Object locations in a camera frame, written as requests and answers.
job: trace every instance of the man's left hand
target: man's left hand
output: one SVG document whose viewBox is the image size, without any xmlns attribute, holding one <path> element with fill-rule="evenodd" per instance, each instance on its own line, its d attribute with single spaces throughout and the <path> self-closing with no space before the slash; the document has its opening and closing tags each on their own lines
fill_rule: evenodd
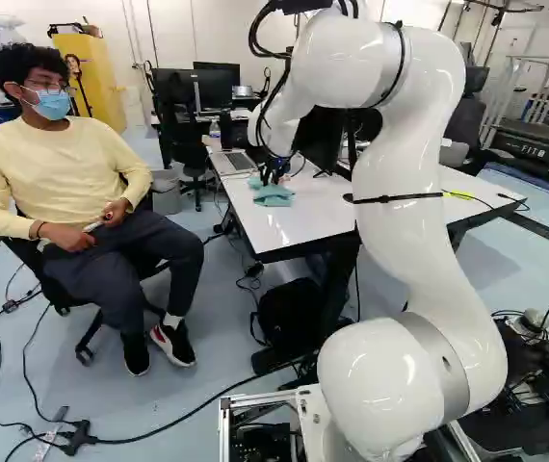
<svg viewBox="0 0 549 462">
<path fill-rule="evenodd" d="M 110 202 L 101 211 L 101 220 L 103 224 L 109 228 L 120 225 L 124 221 L 124 217 L 127 214 L 127 209 L 131 203 L 128 199 L 121 197 L 119 200 Z"/>
</svg>

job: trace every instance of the eyeglasses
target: eyeglasses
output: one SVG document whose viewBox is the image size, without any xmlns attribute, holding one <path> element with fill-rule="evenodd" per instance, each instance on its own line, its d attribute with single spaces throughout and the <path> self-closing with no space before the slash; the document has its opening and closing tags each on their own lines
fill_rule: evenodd
<svg viewBox="0 0 549 462">
<path fill-rule="evenodd" d="M 70 87 L 68 84 L 50 84 L 49 82 L 40 82 L 39 80 L 26 79 L 27 82 L 39 87 L 37 90 L 45 90 L 48 94 L 60 94 L 61 91 L 66 91 L 69 96 L 75 96 L 77 89 Z"/>
</svg>

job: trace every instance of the backpack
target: backpack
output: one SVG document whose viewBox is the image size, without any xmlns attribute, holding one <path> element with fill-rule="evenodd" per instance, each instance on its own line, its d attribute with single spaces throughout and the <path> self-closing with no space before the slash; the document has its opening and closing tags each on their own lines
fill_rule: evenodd
<svg viewBox="0 0 549 462">
<path fill-rule="evenodd" d="M 250 333 L 263 347 L 283 353 L 303 353 L 319 345 L 322 293 L 318 285 L 304 277 L 267 291 L 250 315 Z M 264 340 L 255 336 L 255 320 Z"/>
</svg>

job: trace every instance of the yellow sweatshirt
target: yellow sweatshirt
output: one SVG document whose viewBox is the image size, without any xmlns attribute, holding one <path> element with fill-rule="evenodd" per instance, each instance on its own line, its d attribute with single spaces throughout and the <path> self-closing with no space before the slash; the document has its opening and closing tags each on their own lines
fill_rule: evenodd
<svg viewBox="0 0 549 462">
<path fill-rule="evenodd" d="M 62 132 L 21 117 L 0 124 L 0 236 L 29 239 L 35 219 L 83 227 L 108 202 L 125 197 L 136 207 L 148 192 L 150 170 L 113 129 L 94 118 L 67 119 Z M 27 218 L 9 211 L 10 196 Z"/>
</svg>

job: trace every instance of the trash can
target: trash can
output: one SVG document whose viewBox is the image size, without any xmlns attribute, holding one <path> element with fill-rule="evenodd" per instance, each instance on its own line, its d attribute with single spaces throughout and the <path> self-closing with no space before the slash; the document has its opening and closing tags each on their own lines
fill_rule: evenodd
<svg viewBox="0 0 549 462">
<path fill-rule="evenodd" d="M 151 189 L 153 209 L 159 215 L 175 215 L 182 211 L 180 178 L 174 168 L 154 170 Z"/>
</svg>

